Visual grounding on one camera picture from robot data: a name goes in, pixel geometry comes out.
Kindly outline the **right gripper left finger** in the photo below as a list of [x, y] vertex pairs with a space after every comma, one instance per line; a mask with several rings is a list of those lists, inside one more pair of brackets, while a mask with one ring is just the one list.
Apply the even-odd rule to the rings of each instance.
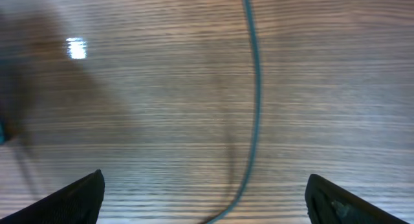
[[104, 200], [101, 170], [1, 219], [1, 224], [95, 224]]

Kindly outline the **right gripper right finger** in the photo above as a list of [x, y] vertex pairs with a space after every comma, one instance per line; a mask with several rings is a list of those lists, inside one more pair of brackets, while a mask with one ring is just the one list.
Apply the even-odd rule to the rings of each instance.
[[408, 224], [317, 174], [309, 176], [305, 202], [312, 224]]

